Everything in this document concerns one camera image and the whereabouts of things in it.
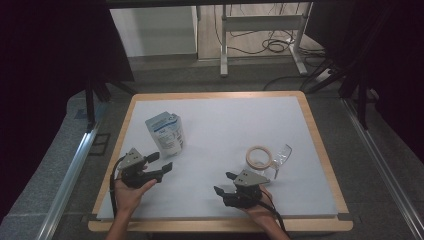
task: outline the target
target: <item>gray floor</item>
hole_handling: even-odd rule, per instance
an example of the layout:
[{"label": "gray floor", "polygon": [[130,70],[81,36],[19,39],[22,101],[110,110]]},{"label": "gray floor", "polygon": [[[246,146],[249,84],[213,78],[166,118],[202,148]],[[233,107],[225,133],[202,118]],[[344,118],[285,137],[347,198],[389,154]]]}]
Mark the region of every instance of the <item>gray floor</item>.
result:
[{"label": "gray floor", "polygon": [[[297,75],[291,58],[233,60],[229,77],[219,77],[216,61],[140,63],[132,60],[140,93],[261,91],[272,79]],[[297,90],[302,80],[289,78],[268,90]],[[336,177],[354,220],[354,228],[340,233],[291,233],[295,239],[414,239],[388,191],[370,154],[364,147],[348,112],[337,95],[339,83],[308,95],[308,102],[330,157]],[[93,146],[80,173],[54,239],[104,239],[105,233],[88,230],[91,210],[109,163],[131,96],[108,85],[112,100],[98,130],[97,142],[109,137],[103,148]],[[67,116],[42,164],[2,222],[0,239],[34,239],[50,209],[86,128],[84,93],[72,97]],[[369,132],[394,175],[419,213],[424,212],[424,166],[368,105]],[[131,233],[128,239],[146,239]],[[263,239],[262,234],[154,234],[153,239]]]}]

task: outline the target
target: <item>black curtain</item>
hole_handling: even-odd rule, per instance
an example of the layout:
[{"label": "black curtain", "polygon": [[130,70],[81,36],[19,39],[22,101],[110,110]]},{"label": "black curtain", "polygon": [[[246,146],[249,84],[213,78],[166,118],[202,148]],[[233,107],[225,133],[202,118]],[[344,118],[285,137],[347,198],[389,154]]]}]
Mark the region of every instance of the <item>black curtain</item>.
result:
[{"label": "black curtain", "polygon": [[401,2],[371,49],[370,87],[376,109],[424,162],[424,1]]},{"label": "black curtain", "polygon": [[133,81],[133,76],[101,1],[3,2],[0,29],[3,218],[53,141],[68,99],[88,79]]}]

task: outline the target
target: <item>metal rail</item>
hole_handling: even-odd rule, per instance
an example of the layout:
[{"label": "metal rail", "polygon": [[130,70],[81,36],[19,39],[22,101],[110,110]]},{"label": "metal rail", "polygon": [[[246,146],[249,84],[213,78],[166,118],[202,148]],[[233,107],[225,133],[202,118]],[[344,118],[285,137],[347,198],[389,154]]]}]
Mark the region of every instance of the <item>metal rail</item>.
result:
[{"label": "metal rail", "polygon": [[367,130],[364,130],[362,125],[359,123],[358,119],[356,118],[356,110],[352,103],[346,99],[342,99],[342,101],[349,113],[350,119],[352,120],[356,131],[358,132],[361,140],[364,142],[364,145],[371,155],[371,158],[377,167],[381,178],[386,184],[390,194],[393,197],[393,200],[397,204],[412,234],[414,235],[415,239],[424,239],[424,225],[420,215],[418,214],[414,205],[411,203],[409,197],[402,189],[399,182],[396,180],[396,177],[390,170],[390,167],[387,165],[386,160],[372,139],[370,133]]},{"label": "metal rail", "polygon": [[49,212],[47,213],[47,216],[41,225],[40,231],[37,234],[37,240],[52,239],[66,204],[68,203],[72,190],[75,186],[75,183],[78,180],[81,169],[84,166],[85,159],[87,158],[91,144],[93,143],[97,134],[97,130],[100,126],[101,119],[107,109],[107,106],[107,103],[100,103],[100,105],[97,107],[97,122],[90,133],[84,134],[75,156],[72,159],[71,165],[69,166],[68,171],[66,172],[66,175],[62,181],[62,184],[56,193],[56,197],[53,200]]}]

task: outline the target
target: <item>wooden frame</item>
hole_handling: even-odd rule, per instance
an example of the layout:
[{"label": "wooden frame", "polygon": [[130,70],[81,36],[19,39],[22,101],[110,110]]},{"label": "wooden frame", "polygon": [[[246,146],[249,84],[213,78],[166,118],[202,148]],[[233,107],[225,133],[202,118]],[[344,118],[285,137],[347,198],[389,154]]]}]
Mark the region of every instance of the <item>wooden frame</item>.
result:
[{"label": "wooden frame", "polygon": [[[261,97],[286,97],[295,96],[299,101],[308,125],[312,140],[317,150],[321,165],[327,177],[330,189],[336,202],[338,215],[333,218],[316,219],[284,219],[284,225],[288,231],[349,231],[353,228],[353,221],[349,219],[342,192],[321,140],[318,128],[312,116],[311,109],[305,95],[300,91],[275,91],[275,92],[210,92],[210,93],[160,93],[160,94],[137,94],[131,100],[125,120],[112,153],[112,157],[103,179],[102,186],[97,196],[92,213],[97,215],[105,194],[108,193],[109,175],[115,162],[119,159],[122,143],[126,130],[131,120],[132,112],[137,101],[148,100],[173,100],[173,99],[211,99],[211,98],[261,98]],[[92,231],[108,231],[112,221],[89,221],[88,227]],[[196,219],[196,220],[140,220],[131,222],[129,231],[142,232],[261,232],[255,223],[248,218],[237,219]]]}]

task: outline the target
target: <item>human arm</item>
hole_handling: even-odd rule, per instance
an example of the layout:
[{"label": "human arm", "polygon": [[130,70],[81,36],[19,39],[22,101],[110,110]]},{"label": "human arm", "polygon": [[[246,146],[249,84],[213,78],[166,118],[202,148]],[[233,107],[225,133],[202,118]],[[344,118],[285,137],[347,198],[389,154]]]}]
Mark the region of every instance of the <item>human arm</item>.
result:
[{"label": "human arm", "polygon": [[[272,207],[272,195],[265,187],[262,190],[261,201]],[[268,235],[271,240],[289,240],[289,236],[280,228],[275,221],[274,215],[262,206],[256,205],[248,209],[241,209]]]},{"label": "human arm", "polygon": [[140,204],[141,198],[145,192],[156,184],[153,179],[141,188],[129,188],[122,180],[115,180],[115,198],[116,198],[116,217],[109,229],[106,240],[123,240],[127,236],[127,227],[131,216]]}]

